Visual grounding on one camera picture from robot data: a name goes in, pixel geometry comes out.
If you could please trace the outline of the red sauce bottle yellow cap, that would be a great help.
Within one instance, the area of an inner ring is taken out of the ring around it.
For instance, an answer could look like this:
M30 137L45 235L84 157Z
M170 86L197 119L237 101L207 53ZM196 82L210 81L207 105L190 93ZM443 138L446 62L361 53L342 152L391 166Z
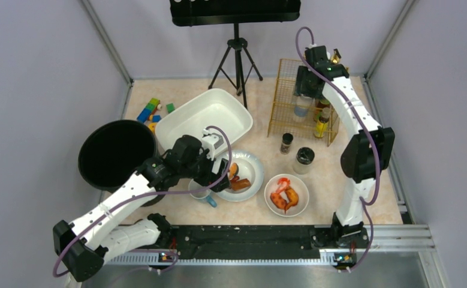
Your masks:
M316 111L314 113L314 121L317 122L318 118L320 117L321 112L324 108L330 107L330 102L326 98L317 99L316 102Z

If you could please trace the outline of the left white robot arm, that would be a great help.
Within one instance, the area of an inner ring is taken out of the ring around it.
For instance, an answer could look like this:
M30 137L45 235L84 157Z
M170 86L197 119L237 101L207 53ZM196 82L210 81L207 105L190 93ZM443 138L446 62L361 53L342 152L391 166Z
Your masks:
M203 137L184 135L173 148L151 157L135 168L128 179L106 200L79 218L64 220L53 227L58 258L53 277L71 274L82 282L94 276L116 256L157 242L163 225L151 219L130 226L121 222L158 196L181 195L173 191L181 179L192 179L201 187L195 192L222 191L229 186L232 163L231 143L216 126L208 126Z

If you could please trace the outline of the silver lid blue label jar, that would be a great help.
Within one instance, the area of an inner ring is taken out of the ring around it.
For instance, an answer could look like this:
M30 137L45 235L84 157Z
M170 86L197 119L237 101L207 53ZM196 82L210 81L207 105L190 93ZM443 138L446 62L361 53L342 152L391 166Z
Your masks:
M309 113L309 108L312 106L314 99L304 95L297 96L295 100L293 119L296 122L304 122Z

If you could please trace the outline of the small yellow oil bottle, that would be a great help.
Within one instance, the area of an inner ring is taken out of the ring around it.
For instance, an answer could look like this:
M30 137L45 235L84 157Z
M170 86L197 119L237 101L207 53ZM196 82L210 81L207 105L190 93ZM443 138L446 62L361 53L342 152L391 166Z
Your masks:
M331 112L332 110L329 107L325 107L319 112L319 114L317 115L317 123L314 130L314 137L324 137L325 131L330 120Z

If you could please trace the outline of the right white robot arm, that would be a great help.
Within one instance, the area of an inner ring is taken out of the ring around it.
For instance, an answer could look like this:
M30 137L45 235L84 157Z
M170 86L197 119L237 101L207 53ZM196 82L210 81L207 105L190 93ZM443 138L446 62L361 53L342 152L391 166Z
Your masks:
M303 62L299 94L325 98L349 137L340 157L348 182L329 233L332 242L348 247L353 241L367 241L364 209L378 198L381 172L388 168L395 133L371 115L352 87L347 69L330 59L325 46L310 44L299 56Z

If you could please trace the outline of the glass bottle brown liquid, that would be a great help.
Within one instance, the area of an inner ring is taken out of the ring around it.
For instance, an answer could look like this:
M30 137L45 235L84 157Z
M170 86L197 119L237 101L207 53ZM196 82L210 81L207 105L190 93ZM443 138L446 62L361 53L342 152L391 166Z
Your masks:
M341 54L339 52L338 49L333 49L333 54L330 58L330 61L333 63L333 64L339 64L340 61L341 61Z

